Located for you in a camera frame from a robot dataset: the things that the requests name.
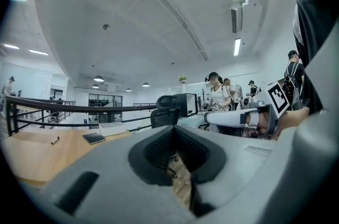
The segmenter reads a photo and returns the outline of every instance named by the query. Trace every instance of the pen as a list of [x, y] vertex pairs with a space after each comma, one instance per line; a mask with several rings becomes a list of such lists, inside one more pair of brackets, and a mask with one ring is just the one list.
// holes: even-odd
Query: pen
[[57, 142], [59, 139], [60, 139], [60, 137], [57, 137], [55, 140], [53, 140], [53, 141], [51, 142], [51, 144], [52, 144], [52, 145], [55, 144], [55, 142]]

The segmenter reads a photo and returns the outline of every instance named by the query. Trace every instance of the white shirt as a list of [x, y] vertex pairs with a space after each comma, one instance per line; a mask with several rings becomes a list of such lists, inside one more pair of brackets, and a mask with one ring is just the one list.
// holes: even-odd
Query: white shirt
[[4, 96], [10, 96], [11, 93], [12, 93], [12, 83], [9, 80], [7, 80], [4, 89]]
[[[230, 97], [229, 88], [227, 86], [221, 85], [218, 87], [216, 91], [214, 91], [214, 87], [210, 93], [210, 105], [215, 104], [223, 104], [225, 103], [228, 98]], [[221, 111], [228, 111], [229, 107], [224, 106]]]
[[229, 91], [235, 91], [234, 95], [232, 96], [232, 100], [235, 102], [235, 103], [238, 103], [239, 102], [239, 96], [238, 96], [238, 88], [237, 88], [237, 85], [236, 83], [232, 82], [229, 84]]

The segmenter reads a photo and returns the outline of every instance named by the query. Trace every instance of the hand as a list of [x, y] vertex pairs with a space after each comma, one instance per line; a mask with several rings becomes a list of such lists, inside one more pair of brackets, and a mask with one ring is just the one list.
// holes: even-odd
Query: hand
[[219, 104], [216, 104], [214, 106], [211, 107], [213, 111], [220, 111], [221, 106]]
[[[246, 118], [246, 123], [248, 124], [250, 120], [251, 120], [251, 114], [248, 114]], [[268, 112], [259, 113], [259, 123], [257, 126], [257, 131], [259, 132], [259, 134], [261, 135], [266, 134], [268, 126], [269, 126], [269, 113]], [[251, 136], [251, 134], [255, 131], [256, 130], [254, 129], [248, 129], [247, 135]]]

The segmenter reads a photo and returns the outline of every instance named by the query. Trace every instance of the window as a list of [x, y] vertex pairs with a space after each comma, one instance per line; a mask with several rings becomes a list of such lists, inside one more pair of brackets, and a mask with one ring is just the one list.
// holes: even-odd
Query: window
[[[89, 94], [88, 106], [92, 107], [122, 107], [122, 96]], [[106, 123], [114, 121], [122, 121], [122, 112], [120, 113], [97, 113], [90, 112], [88, 114], [89, 124], [91, 123]]]

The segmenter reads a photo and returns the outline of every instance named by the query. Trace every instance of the wooden floor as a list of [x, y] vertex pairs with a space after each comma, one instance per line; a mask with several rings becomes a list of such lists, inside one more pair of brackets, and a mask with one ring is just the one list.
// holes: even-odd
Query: wooden floor
[[176, 171], [177, 178], [173, 179], [174, 193], [178, 199], [185, 205], [190, 206], [191, 200], [191, 174], [182, 163], [179, 155], [176, 155], [178, 162], [172, 161], [169, 167]]

